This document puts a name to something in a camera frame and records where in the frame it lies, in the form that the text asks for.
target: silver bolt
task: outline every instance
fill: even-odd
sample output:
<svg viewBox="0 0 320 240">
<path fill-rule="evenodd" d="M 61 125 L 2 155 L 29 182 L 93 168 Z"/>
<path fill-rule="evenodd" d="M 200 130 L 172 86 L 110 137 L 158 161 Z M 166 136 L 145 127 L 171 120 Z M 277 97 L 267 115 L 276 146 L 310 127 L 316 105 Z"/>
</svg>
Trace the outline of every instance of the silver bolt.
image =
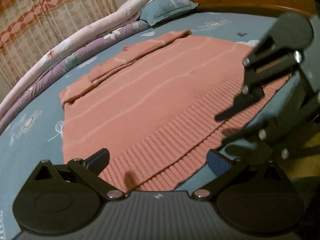
<svg viewBox="0 0 320 240">
<path fill-rule="evenodd" d="M 289 151 L 287 150 L 287 149 L 283 149 L 282 151 L 281 151 L 281 157 L 282 157 L 282 159 L 287 159 L 288 157 L 289 157 Z"/>
<path fill-rule="evenodd" d="M 210 191 L 206 189 L 198 189 L 194 192 L 194 195 L 198 198 L 209 197 Z"/>
<path fill-rule="evenodd" d="M 250 63 L 250 61 L 249 61 L 248 58 L 245 58 L 245 59 L 242 61 L 243 66 L 249 65 L 249 63 Z"/>
<path fill-rule="evenodd" d="M 302 61 L 302 57 L 301 57 L 300 52 L 298 52 L 298 51 L 294 52 L 294 59 L 296 60 L 297 63 L 300 63 Z"/>
<path fill-rule="evenodd" d="M 259 131 L 259 138 L 261 141 L 265 140 L 267 138 L 267 134 L 266 134 L 266 131 L 264 129 L 261 129 Z"/>
<path fill-rule="evenodd" d="M 118 189 L 114 189 L 114 190 L 108 191 L 107 196 L 109 198 L 116 199 L 116 198 L 122 197 L 123 196 L 123 192 L 118 190 Z"/>
<path fill-rule="evenodd" d="M 244 87 L 242 88 L 242 93 L 243 93 L 244 95 L 249 94 L 249 88 L 248 88 L 248 86 L 244 86 Z"/>
</svg>

